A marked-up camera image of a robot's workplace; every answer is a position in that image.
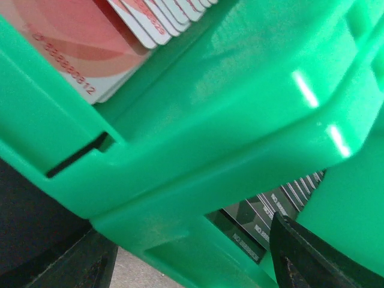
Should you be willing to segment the green bin with black cards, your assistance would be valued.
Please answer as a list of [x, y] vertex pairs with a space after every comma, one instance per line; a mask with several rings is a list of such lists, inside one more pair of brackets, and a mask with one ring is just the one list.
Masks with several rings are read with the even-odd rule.
[[206, 214], [351, 158], [382, 104], [382, 1], [220, 1], [100, 109], [127, 147], [93, 225], [184, 286], [267, 287]]

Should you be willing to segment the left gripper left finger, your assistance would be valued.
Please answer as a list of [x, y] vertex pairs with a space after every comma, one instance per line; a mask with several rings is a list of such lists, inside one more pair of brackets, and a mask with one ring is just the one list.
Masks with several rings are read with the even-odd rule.
[[109, 287], [118, 246], [90, 230], [27, 287]]

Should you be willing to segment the green bin with red cards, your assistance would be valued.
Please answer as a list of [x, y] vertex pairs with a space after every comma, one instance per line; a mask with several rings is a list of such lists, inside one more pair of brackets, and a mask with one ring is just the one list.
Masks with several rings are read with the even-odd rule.
[[220, 1], [105, 103], [50, 33], [69, 2], [1, 2], [1, 157], [83, 218], [181, 217], [338, 164], [383, 103], [382, 1]]

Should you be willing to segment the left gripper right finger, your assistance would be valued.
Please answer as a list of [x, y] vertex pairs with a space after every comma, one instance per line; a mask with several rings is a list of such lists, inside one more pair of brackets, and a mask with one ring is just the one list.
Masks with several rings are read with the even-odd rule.
[[383, 287], [382, 276], [279, 213], [272, 219], [269, 246], [279, 287]]

